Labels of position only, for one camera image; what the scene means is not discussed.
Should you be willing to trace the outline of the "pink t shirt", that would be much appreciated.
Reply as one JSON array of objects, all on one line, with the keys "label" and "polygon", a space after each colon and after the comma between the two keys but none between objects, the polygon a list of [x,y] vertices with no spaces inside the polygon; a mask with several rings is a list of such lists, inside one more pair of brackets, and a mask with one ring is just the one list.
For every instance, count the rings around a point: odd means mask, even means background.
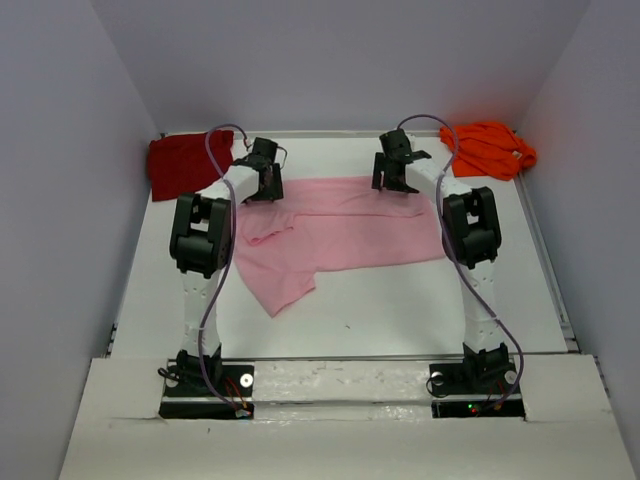
[{"label": "pink t shirt", "polygon": [[429,198],[374,190],[364,176],[289,180],[283,199],[238,211],[236,268],[270,317],[314,290],[319,272],[443,256]]}]

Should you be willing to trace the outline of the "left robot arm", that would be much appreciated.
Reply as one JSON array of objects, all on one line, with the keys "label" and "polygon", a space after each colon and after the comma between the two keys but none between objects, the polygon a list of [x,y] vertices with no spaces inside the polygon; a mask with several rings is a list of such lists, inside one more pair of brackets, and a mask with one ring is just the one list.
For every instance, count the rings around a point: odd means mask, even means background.
[{"label": "left robot arm", "polygon": [[186,371],[195,392],[209,395],[221,383],[222,343],[216,324],[216,302],[229,272],[236,236],[238,207],[247,201],[277,201],[284,197],[282,148],[257,137],[248,153],[227,170],[205,147],[222,177],[206,195],[185,193],[175,205],[169,253],[181,274],[184,298],[184,336],[176,363]]}]

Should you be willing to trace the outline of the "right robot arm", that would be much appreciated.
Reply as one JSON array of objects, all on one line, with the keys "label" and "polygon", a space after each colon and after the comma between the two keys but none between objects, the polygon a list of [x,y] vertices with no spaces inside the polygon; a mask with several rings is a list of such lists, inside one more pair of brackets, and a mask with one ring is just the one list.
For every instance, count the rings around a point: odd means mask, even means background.
[{"label": "right robot arm", "polygon": [[508,360],[495,312],[494,263],[502,243],[496,201],[488,187],[473,188],[415,150],[403,129],[379,137],[372,187],[428,196],[440,222],[443,247],[456,268],[465,315],[462,384],[482,392],[497,378],[495,367]]}]

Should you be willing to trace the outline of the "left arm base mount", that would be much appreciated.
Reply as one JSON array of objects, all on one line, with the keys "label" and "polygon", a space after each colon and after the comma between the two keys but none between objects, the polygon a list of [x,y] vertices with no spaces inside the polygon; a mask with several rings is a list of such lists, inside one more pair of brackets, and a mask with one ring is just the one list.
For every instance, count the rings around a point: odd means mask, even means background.
[{"label": "left arm base mount", "polygon": [[216,354],[181,351],[157,370],[164,381],[159,415],[179,420],[250,420],[254,417],[255,366]]}]

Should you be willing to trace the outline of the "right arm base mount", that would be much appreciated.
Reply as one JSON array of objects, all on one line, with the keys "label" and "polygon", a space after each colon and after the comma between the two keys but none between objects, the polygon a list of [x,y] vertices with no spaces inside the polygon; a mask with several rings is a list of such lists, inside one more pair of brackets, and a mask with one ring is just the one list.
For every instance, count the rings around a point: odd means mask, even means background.
[{"label": "right arm base mount", "polygon": [[516,365],[501,344],[478,353],[463,347],[460,361],[429,365],[425,388],[436,419],[521,418],[525,408]]}]

